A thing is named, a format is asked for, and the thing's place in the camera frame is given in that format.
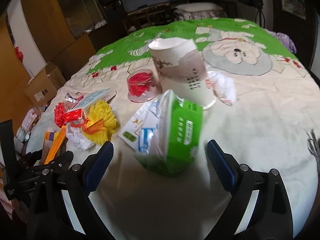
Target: bedspread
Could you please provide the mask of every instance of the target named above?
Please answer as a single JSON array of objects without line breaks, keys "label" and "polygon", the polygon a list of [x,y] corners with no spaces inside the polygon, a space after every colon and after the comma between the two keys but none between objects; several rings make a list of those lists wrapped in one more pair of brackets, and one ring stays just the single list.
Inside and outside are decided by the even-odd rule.
[{"label": "bedspread", "polygon": [[[303,227],[317,191],[317,167],[308,152],[307,132],[320,134],[320,91],[307,70],[274,37],[242,19],[176,22],[139,30],[101,49],[73,75],[42,114],[29,139],[28,151],[39,150],[54,107],[68,92],[117,90],[111,106],[117,131],[141,104],[128,100],[126,78],[139,68],[155,66],[148,44],[156,37],[192,38],[212,70],[232,77],[237,93],[233,106],[217,103],[204,112],[199,152],[190,168],[177,178],[145,170],[133,150],[112,136],[115,153],[97,191],[89,195],[102,221],[116,239],[204,239],[223,213],[231,195],[205,156],[215,139],[222,150],[253,170],[279,170],[292,208],[294,235]],[[73,163],[82,163],[99,146],[87,151],[67,143]],[[71,221],[81,226],[68,193],[63,192]],[[238,228],[250,220],[258,192],[253,192]]]}]

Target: purple cloth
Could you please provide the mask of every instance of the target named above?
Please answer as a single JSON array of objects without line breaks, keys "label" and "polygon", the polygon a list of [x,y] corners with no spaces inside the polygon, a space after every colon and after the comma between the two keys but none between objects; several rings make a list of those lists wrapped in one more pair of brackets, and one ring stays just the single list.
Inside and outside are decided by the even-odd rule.
[{"label": "purple cloth", "polygon": [[267,29],[264,29],[267,33],[271,34],[275,38],[277,38],[282,45],[284,45],[291,53],[296,54],[297,48],[294,44],[294,42],[290,39],[290,37],[287,34],[284,33],[275,33],[272,31],[269,31]]}]

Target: wooden cabinet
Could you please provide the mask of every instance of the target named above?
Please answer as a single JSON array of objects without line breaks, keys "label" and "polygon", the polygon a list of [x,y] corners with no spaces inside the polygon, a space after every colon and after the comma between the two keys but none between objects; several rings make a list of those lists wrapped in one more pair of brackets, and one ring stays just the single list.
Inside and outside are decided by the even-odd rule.
[{"label": "wooden cabinet", "polygon": [[21,0],[29,30],[46,62],[75,41],[57,0]]},{"label": "wooden cabinet", "polygon": [[71,76],[79,71],[94,54],[96,54],[96,50],[86,34],[57,55],[52,60],[52,63],[60,68],[64,78],[69,80]]},{"label": "wooden cabinet", "polygon": [[0,122],[12,119],[13,131],[16,132],[31,108],[32,103],[24,93],[30,76],[17,58],[5,22],[5,14],[0,18],[0,40]]}]

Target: red decoration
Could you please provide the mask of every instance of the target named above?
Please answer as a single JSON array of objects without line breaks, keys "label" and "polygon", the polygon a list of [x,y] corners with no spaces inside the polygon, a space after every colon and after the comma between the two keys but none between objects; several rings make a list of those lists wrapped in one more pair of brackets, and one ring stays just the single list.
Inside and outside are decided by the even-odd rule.
[{"label": "red decoration", "polygon": [[15,50],[16,50],[16,54],[17,54],[18,59],[22,62],[23,61],[22,52],[19,50],[19,47],[16,47]]},{"label": "red decoration", "polygon": [[146,90],[149,91],[150,89],[150,73],[137,73],[134,76],[132,76],[129,81],[129,94],[132,96],[140,97],[142,93]]},{"label": "red decoration", "polygon": [[64,104],[58,103],[58,105],[54,109],[54,122],[60,128],[65,124],[64,116],[65,116]]}]

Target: metal bolt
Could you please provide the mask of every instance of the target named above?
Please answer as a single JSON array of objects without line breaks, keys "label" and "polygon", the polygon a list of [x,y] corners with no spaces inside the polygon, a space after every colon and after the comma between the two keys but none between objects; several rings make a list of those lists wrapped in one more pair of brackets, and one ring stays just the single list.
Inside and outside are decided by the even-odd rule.
[{"label": "metal bolt", "polygon": [[246,164],[241,164],[240,165],[240,169],[243,170],[243,171],[247,171],[249,169],[249,167]]},{"label": "metal bolt", "polygon": [[71,168],[73,171],[78,171],[81,168],[81,165],[80,164],[73,164]]},{"label": "metal bolt", "polygon": [[276,169],[272,169],[272,170],[271,170],[271,173],[272,173],[273,175],[277,176],[277,175],[279,174],[279,171],[276,170]]},{"label": "metal bolt", "polygon": [[42,171],[42,175],[47,175],[49,173],[49,170],[48,169],[44,169],[43,171]]}]

